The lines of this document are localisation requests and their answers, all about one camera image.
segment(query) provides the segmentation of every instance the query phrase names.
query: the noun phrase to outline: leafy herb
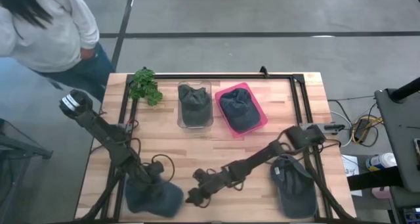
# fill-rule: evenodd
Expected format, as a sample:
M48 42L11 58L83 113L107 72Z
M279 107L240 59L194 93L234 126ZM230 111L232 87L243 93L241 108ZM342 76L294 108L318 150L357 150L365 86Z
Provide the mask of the leafy herb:
M134 74L133 84L130 90L132 99L145 98L149 106L157 105L163 98L158 90L158 83L154 81L153 70L144 67Z

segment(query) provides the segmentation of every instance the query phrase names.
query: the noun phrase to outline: pink tray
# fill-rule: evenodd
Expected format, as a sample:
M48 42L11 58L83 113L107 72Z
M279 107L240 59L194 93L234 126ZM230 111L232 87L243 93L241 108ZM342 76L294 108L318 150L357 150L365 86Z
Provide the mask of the pink tray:
M255 107L257 108L258 113L260 114L260 122L255 127L251 128L251 129L248 129L247 131L242 132L242 133L238 133L234 129L232 129L232 127L230 127L230 124L229 124L229 122L226 118L226 115L224 114L224 112L221 108L221 104L220 104L220 100L221 100L222 95L225 94L225 93L229 93L229 92L231 92L235 89L246 89L246 90L248 90L249 94L251 95L251 100L254 103ZM262 126L264 126L268 123L267 116L264 114L260 104L257 102L257 100L254 97L254 94L252 93L251 89L249 88L248 84L246 84L246 83L240 83L238 85L232 86L232 87L224 89L222 91L219 91L219 92L215 93L215 98L216 98L217 106L219 107L220 111L222 112L223 118L226 121L226 124L228 125L229 130L230 130L230 132L232 132L232 135L234 136L234 138L244 136L245 134L250 133L250 132L252 132L256 129L259 129Z

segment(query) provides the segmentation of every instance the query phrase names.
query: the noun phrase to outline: white sweater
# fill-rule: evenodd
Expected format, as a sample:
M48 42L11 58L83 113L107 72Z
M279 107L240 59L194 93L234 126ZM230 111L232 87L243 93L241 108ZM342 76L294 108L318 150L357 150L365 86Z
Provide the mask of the white sweater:
M0 7L0 57L11 56L39 72L62 72L80 60L80 49L93 49L99 30L83 0L37 0L53 17L46 30Z

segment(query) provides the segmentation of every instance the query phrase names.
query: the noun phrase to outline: hand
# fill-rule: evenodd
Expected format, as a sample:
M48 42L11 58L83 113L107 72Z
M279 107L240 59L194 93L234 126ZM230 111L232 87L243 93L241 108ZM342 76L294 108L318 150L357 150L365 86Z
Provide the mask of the hand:
M91 58L95 54L95 49L80 49L80 57L82 60Z

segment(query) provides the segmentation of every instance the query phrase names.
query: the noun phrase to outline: gray floor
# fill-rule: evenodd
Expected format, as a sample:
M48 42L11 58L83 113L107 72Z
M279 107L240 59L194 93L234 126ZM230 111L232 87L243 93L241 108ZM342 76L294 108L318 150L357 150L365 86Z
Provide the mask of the gray floor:
M119 31L127 0L86 2L102 33ZM127 32L415 30L420 30L417 0L134 0ZM116 39L101 43L112 56ZM420 37L126 39L117 71L147 66L156 72L255 72L262 65L272 72L319 71L328 97L339 99L372 95L418 77L419 43ZM0 66L0 118L54 150L51 160L32 162L16 222L71 220L92 138L58 109L58 101L70 89L54 89L9 58L0 58ZM343 104L354 118L373 99ZM330 106L340 112L337 105ZM373 148L350 144L342 148L343 154L389 152L387 136L379 130ZM364 220L387 221L383 212L364 202L356 202L356 209Z

